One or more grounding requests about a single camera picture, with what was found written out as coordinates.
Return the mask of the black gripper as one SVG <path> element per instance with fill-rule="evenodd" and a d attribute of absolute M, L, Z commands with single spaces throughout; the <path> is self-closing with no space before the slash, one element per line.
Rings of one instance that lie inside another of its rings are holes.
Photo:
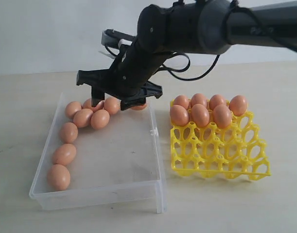
<path fill-rule="evenodd" d="M 91 106 L 96 107 L 105 94 L 118 98 L 124 111 L 146 103 L 147 97 L 160 98 L 162 87 L 149 81 L 163 64 L 162 53 L 149 53 L 137 40 L 130 45 L 119 42 L 119 54 L 108 69 L 79 70 L 76 84 L 91 86 Z"/>

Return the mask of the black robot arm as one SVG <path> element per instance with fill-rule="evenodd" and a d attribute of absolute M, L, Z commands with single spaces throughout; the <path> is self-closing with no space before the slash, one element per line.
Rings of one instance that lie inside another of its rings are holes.
<path fill-rule="evenodd" d="M 236 0 L 179 0 L 170 8 L 151 4 L 138 19 L 137 35 L 105 30 L 102 44 L 119 50 L 110 68 L 77 73 L 77 85 L 91 87 L 91 103 L 109 94 L 121 109 L 144 105 L 147 97 L 162 96 L 162 87 L 150 82 L 167 70 L 167 59 L 187 53 L 219 57 L 232 45 L 283 47 L 297 52 L 297 1 L 255 8 Z"/>

